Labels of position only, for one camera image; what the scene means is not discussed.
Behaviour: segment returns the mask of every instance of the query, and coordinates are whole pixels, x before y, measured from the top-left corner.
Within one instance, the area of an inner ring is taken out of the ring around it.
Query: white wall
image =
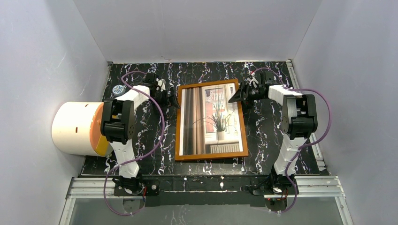
[[[398,224],[397,24],[398,1],[324,0],[293,61],[300,86],[331,101],[321,149],[359,225]]]
[[[67,101],[98,101],[107,63],[73,1],[0,1],[0,224],[58,224],[83,157],[51,124]]]
[[[75,0],[107,61],[286,60],[320,0]]]

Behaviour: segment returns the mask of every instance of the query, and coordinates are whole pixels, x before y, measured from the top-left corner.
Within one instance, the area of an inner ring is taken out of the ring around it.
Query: black marble surface
[[[130,71],[155,72],[165,79],[166,89],[180,85],[238,78],[243,81],[252,71],[266,67],[282,77],[291,85],[285,62],[212,62],[212,63],[151,63],[151,64],[113,64],[107,80],[103,99],[113,98],[112,88],[122,84],[120,77]],[[143,75],[135,73],[128,82],[139,84]],[[160,135],[160,117],[148,101],[136,111],[133,140],[136,157],[150,151]],[[281,107],[269,99],[257,101],[251,110],[243,107],[249,156],[245,158],[199,160],[175,162],[176,109],[169,108],[166,116],[165,139],[161,148],[150,157],[139,161],[143,175],[268,175],[279,155],[283,134],[281,125]],[[115,156],[86,156],[81,176],[105,175],[115,165]],[[303,149],[296,163],[297,174],[319,174],[311,148]]]

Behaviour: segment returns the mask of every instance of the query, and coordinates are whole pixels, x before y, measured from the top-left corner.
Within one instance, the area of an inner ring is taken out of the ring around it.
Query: small round disk
[[[116,96],[122,96],[126,92],[126,88],[122,85],[116,85],[112,88],[112,93]]]

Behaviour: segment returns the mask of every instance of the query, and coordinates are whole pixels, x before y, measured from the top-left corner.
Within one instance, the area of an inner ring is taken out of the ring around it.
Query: cylindrical object
[[[112,152],[101,134],[103,102],[67,102],[55,115],[53,142],[63,152],[76,155],[106,156]]]

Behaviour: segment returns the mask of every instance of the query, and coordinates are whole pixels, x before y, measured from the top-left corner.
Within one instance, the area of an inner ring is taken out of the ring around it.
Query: wooden mirror frame
[[[215,81],[215,82],[205,82],[205,83],[198,83],[198,84],[189,84],[189,85],[182,85],[178,87],[178,103],[181,105],[181,109],[177,110],[177,130],[176,130],[176,155],[175,161],[187,161],[187,160],[200,160],[200,159],[215,159],[215,158],[237,158],[237,157],[247,157],[249,155],[247,149],[247,140],[246,140],[246,131],[245,131],[245,123],[243,121],[243,111],[242,105],[240,102],[237,103],[238,115],[239,115],[239,126],[240,126],[240,134],[242,140],[242,148],[243,151],[235,151],[229,153],[206,153],[206,154],[195,154],[195,155],[182,155],[180,156],[180,138],[181,138],[181,110],[182,110],[182,93],[183,89],[188,88],[199,88],[199,87],[206,87],[206,86],[214,86],[220,84],[228,84],[234,83],[235,84],[235,91],[238,90],[239,84],[238,79],[230,79],[230,80],[223,80],[223,81]]]

